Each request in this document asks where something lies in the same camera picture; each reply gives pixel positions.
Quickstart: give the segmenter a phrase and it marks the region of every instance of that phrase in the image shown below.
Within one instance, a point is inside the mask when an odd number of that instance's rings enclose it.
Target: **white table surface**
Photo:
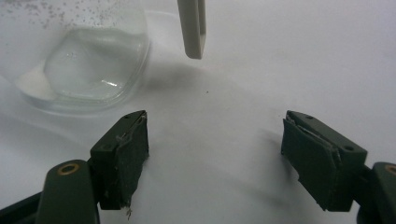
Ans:
[[[206,1],[201,61],[183,52],[176,0],[145,0],[151,47],[122,104],[41,111],[0,78],[0,207],[39,192],[51,167],[89,158],[124,114],[148,111],[150,157],[125,211],[102,223],[356,223],[323,212],[280,153],[287,110],[396,162],[396,2]]]

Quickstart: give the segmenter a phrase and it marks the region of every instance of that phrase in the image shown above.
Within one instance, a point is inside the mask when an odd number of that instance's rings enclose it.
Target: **water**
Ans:
[[[72,30],[43,63],[17,80],[17,86],[41,100],[54,100],[56,95],[110,100],[139,75],[148,44],[145,34],[131,35],[114,28]]]

